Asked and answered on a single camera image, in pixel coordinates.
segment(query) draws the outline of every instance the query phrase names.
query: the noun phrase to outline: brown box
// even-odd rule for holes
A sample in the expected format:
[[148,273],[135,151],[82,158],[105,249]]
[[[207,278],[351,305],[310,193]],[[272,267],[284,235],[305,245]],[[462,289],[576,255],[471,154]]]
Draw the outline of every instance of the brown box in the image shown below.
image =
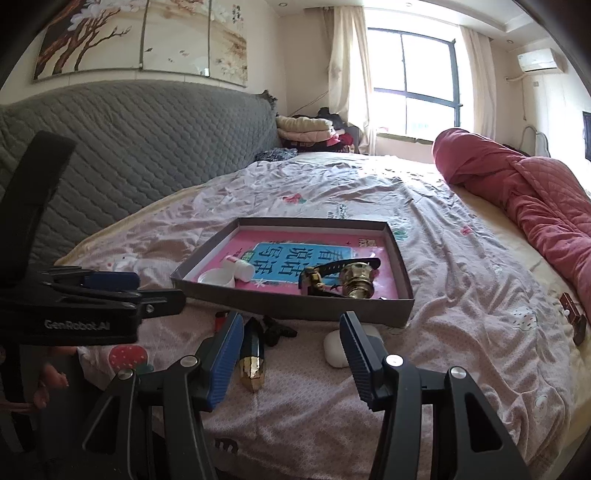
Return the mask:
[[[323,229],[327,233],[366,234],[384,236],[388,259],[398,291],[397,300],[348,299],[299,296],[264,291],[239,290],[193,281],[190,278],[204,268],[240,229],[311,231]],[[321,218],[238,218],[226,225],[196,249],[171,275],[176,288],[188,297],[219,304],[229,309],[268,315],[276,319],[304,319],[337,322],[340,315],[354,311],[366,323],[382,323],[390,327],[404,327],[414,304],[413,290],[402,256],[390,227],[385,222],[367,220],[339,220]]]

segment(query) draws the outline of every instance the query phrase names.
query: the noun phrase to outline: pile of clothes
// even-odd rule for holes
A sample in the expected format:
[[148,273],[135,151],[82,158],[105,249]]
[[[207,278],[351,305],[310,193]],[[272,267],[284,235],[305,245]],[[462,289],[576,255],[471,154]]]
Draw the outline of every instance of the pile of clothes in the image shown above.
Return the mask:
[[330,118],[277,116],[277,132],[283,146],[298,151],[354,152],[353,136],[345,131],[340,116],[329,114],[328,109],[321,109],[320,115]]

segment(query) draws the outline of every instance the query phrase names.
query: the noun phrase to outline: window sill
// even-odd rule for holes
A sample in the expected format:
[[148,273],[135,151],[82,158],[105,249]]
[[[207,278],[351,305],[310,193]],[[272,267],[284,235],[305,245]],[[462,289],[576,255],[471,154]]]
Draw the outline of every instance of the window sill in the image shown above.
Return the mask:
[[422,138],[405,137],[404,135],[387,134],[378,132],[377,136],[380,138],[389,138],[390,140],[398,140],[401,142],[419,143],[421,145],[433,145],[431,140],[423,140]]

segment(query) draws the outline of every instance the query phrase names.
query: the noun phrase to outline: white cup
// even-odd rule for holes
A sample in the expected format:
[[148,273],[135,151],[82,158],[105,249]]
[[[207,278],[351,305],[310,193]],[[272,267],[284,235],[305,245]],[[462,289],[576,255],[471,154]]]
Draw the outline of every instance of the white cup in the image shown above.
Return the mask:
[[211,270],[207,270],[199,275],[197,282],[227,288],[234,288],[236,286],[234,274],[232,270],[227,268],[212,268]]

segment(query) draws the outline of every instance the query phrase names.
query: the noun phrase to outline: white flower painting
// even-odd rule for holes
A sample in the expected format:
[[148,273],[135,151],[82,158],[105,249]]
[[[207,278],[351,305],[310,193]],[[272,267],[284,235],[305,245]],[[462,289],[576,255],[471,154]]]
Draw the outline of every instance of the white flower painting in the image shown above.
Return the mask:
[[51,21],[35,79],[82,70],[139,67],[147,0],[72,0]]
[[209,75],[209,0],[150,0],[143,68]]
[[212,0],[210,20],[211,76],[246,86],[248,68],[242,7],[232,0]]
[[243,9],[233,0],[72,0],[47,27],[34,79],[100,69],[246,86]]

